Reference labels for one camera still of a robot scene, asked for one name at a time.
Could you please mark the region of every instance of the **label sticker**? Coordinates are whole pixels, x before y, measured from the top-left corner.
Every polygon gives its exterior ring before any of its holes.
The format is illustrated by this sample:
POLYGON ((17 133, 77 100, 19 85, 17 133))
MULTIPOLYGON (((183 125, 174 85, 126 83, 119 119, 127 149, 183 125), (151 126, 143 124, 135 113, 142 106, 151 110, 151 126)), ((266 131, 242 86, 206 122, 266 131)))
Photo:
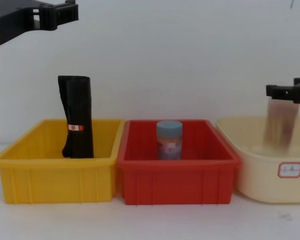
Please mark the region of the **label sticker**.
POLYGON ((278 176, 282 179, 300 177, 300 162, 282 162, 279 165, 278 176))
POLYGON ((158 142, 158 154, 161 160, 180 160, 181 142, 158 142))
POLYGON ((68 125, 68 129, 70 131, 83 131, 84 130, 84 126, 82 125, 68 125))

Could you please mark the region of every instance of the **robotic arm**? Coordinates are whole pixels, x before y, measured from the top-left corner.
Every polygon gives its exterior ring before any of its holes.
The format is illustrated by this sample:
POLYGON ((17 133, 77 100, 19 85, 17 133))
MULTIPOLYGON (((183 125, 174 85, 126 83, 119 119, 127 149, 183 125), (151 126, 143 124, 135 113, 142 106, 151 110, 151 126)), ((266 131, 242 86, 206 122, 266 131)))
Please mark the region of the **robotic arm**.
POLYGON ((272 99, 293 101, 300 104, 300 77, 293 79, 293 86, 267 85, 266 95, 272 99))
POLYGON ((54 31, 79 20, 76 0, 49 4, 37 0, 0 0, 0 45, 34 30, 54 31))

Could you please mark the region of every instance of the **blue jar lid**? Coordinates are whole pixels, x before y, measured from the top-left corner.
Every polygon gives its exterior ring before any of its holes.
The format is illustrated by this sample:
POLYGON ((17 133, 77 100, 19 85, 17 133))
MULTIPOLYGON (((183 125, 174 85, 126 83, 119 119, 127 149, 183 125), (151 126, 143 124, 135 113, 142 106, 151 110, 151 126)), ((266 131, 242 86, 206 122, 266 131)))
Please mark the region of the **blue jar lid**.
POLYGON ((156 124, 156 135, 164 139, 182 137, 182 123, 179 121, 160 121, 156 124))

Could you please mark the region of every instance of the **white wall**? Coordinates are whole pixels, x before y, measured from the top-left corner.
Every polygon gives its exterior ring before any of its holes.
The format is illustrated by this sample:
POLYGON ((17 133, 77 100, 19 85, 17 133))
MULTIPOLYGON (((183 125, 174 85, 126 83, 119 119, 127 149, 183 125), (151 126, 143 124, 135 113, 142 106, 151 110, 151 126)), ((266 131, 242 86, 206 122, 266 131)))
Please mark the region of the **white wall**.
POLYGON ((1 46, 0 143, 64 117, 58 75, 91 77, 95 118, 211 121, 264 115, 266 84, 300 76, 300 0, 77 2, 78 22, 1 46))

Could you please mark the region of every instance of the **beige plastic bin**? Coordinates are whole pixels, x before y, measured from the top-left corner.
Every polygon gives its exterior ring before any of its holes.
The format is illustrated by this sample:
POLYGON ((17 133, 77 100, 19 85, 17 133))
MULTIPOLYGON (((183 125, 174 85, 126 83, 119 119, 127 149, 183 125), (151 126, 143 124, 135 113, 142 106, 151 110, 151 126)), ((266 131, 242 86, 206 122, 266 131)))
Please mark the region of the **beige plastic bin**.
POLYGON ((242 156, 237 187, 257 201, 300 203, 300 117, 285 156, 263 150, 265 124, 265 117, 226 117, 216 123, 242 156))

